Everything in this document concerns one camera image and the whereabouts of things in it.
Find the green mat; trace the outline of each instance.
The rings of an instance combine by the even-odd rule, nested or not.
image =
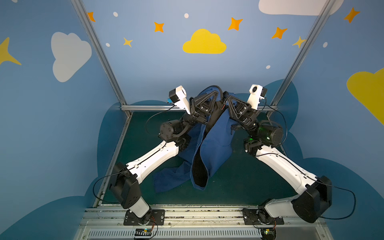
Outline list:
[[[179,119],[183,112],[165,112],[153,117],[147,125],[151,134],[149,135],[144,125],[153,114],[155,112],[133,113],[117,162],[126,164],[157,146],[162,141],[157,137],[160,124]],[[266,119],[266,115],[261,113],[259,120],[263,119]],[[165,167],[180,166],[184,160],[175,156],[159,166],[140,184],[143,198],[148,204],[259,205],[268,198],[280,199],[296,195],[280,175],[244,151],[243,139],[247,136],[242,129],[235,133],[231,157],[208,180],[204,191],[193,188],[189,180],[168,192],[155,193],[153,174]],[[109,190],[104,199],[117,202]]]

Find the blue wall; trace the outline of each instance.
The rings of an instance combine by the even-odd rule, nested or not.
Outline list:
[[[349,23],[344,18],[352,8],[360,13]],[[383,8],[381,0],[345,0],[329,17],[293,80],[298,96],[285,94],[279,104],[287,115],[295,115],[290,102],[298,97],[297,116],[284,144],[288,156],[356,193],[354,215],[327,220],[335,240],[382,239],[384,234],[380,223],[369,229],[360,225],[384,214],[384,125],[346,85],[357,72],[375,73],[384,68]],[[348,215],[352,195],[333,191],[333,205],[324,216]]]
[[[265,86],[282,79],[299,51],[292,44],[299,36],[305,39],[316,19],[265,14],[253,0],[241,4],[229,0],[84,0],[84,4],[93,12],[92,24],[129,104],[166,101],[168,92],[179,85],[190,97],[201,86],[216,84],[223,90],[246,93],[252,84]],[[238,31],[228,30],[231,18],[243,19]],[[164,23],[163,33],[154,31],[154,22]],[[277,27],[288,29],[282,39],[272,39]],[[184,52],[183,44],[201,28],[218,34],[226,51]],[[132,40],[132,47],[123,45],[124,38]]]
[[[68,81],[53,74],[55,32],[89,43],[70,0],[0,5],[21,63],[0,54],[0,239],[72,239],[126,116],[93,49]]]

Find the blue jacket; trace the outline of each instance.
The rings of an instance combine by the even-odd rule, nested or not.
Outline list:
[[[199,95],[218,89],[209,87]],[[156,192],[165,192],[191,179],[195,188],[204,190],[208,179],[231,156],[233,134],[231,126],[238,124],[229,118],[228,109],[219,117],[204,138],[205,125],[196,124],[189,132],[188,147],[178,156],[185,159],[180,167],[165,168],[154,174]]]

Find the yellow cloud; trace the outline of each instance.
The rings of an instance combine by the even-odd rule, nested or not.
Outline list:
[[[384,68],[375,74],[358,72],[347,81],[347,88],[382,124],[384,124]]]
[[[207,29],[197,30],[183,45],[186,53],[219,54],[227,49],[225,43],[221,42],[219,35],[210,33]]]

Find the white cloud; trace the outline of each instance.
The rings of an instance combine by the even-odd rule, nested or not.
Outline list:
[[[259,9],[266,14],[319,15],[327,0],[260,0]],[[344,0],[336,0],[331,14],[335,13]]]
[[[52,35],[51,48],[56,58],[53,74],[59,82],[68,81],[91,57],[91,45],[76,34],[56,32]]]

